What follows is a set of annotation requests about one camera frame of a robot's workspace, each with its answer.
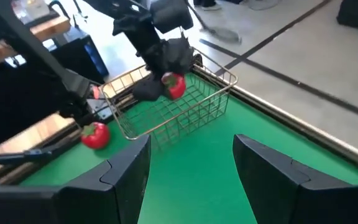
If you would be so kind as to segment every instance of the green felt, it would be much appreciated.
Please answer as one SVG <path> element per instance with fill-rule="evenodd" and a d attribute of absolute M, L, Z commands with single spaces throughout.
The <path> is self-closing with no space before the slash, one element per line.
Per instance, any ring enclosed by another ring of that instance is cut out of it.
<path fill-rule="evenodd" d="M 146 107 L 140 103 L 134 110 Z M 121 136 L 116 122 L 109 123 L 109 128 L 112 141 L 107 149 L 94 152 L 78 144 L 22 185 L 64 184 L 110 158 L 129 142 Z M 230 98 L 226 114 L 174 146 L 153 151 L 139 223 L 256 223 L 232 155 L 233 135 L 239 133 L 315 169 L 358 184 L 358 168 Z"/>

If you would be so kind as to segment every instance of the gray floor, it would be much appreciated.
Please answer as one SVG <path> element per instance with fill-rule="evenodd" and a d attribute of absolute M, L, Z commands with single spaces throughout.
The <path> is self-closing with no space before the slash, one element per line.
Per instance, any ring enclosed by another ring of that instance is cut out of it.
<path fill-rule="evenodd" d="M 111 36 L 112 19 L 95 13 L 84 2 L 79 3 L 89 15 L 88 23 L 82 24 L 81 28 L 91 34 L 108 66 L 110 78 L 142 64 L 142 60 L 134 56 L 135 50 L 125 36 Z M 200 13 L 213 26 L 238 30 L 243 39 L 241 45 L 222 43 L 201 33 L 197 22 L 186 34 L 193 46 L 225 65 L 234 58 L 199 43 L 199 38 L 234 53 L 244 54 L 319 3 L 321 0 L 283 0 L 275 8 L 252 11 L 247 6 L 221 2 L 222 11 Z M 316 88 L 323 88 L 324 91 L 352 100 L 358 105 L 358 30 L 336 24 L 338 9 L 339 0 L 333 0 L 331 4 L 278 36 L 253 54 L 251 59 L 288 76 L 303 78 L 303 82 L 315 84 Z M 174 30 L 163 36 L 168 38 L 178 35 L 179 31 Z M 212 62 L 207 62 L 207 66 L 212 71 L 219 68 Z M 244 63 L 236 65 L 231 71 L 239 76 L 240 87 L 358 147 L 357 114 Z"/>

